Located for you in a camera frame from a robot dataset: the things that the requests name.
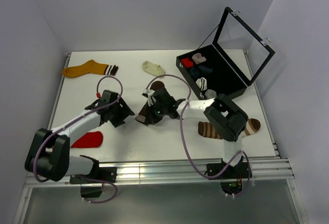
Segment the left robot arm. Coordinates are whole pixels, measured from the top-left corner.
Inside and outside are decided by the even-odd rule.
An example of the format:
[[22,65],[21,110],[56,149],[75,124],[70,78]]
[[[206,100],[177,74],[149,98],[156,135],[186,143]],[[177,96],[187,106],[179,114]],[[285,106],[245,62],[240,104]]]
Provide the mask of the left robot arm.
[[39,182],[59,181],[73,175],[81,175],[87,182],[97,181],[100,162],[89,156],[70,155],[71,146],[90,130],[107,122],[119,127],[132,115],[134,112],[117,92],[105,90],[99,99],[71,121],[53,129],[37,130],[25,161],[25,170],[35,173]]

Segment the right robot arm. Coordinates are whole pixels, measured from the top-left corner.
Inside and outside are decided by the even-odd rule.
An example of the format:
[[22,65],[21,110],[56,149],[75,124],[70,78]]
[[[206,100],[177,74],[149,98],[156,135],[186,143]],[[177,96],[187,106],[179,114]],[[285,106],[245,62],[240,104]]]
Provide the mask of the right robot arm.
[[184,118],[206,118],[224,141],[224,175],[232,178],[240,172],[239,163],[243,157],[242,131],[248,116],[229,97],[220,94],[208,100],[175,100],[165,88],[146,89],[142,95],[148,99],[144,106],[145,113],[139,120],[142,124],[153,125],[168,116],[179,120],[179,129],[183,132]]

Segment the dark brown sock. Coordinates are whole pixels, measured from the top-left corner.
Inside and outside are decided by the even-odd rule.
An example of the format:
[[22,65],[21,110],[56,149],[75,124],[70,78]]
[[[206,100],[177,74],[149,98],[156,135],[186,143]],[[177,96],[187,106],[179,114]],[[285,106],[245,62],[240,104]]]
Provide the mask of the dark brown sock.
[[[150,86],[150,90],[156,91],[158,89],[164,88],[165,85],[162,81],[155,81],[151,84]],[[145,105],[143,106],[143,108],[141,109],[141,111],[138,113],[138,115],[135,117],[135,120],[139,123],[144,124],[148,111],[147,111],[147,106],[148,103],[146,102]]]

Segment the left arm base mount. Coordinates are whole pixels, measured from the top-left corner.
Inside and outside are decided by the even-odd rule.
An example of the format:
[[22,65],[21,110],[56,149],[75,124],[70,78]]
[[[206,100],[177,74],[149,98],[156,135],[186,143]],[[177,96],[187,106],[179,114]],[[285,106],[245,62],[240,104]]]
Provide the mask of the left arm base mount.
[[[115,185],[116,176],[117,167],[100,167],[93,170],[88,175],[71,176],[69,183],[80,185],[80,195],[84,201],[90,203],[105,203],[114,199],[118,193],[118,188]],[[106,184],[114,188],[114,193],[108,199],[99,200]]]

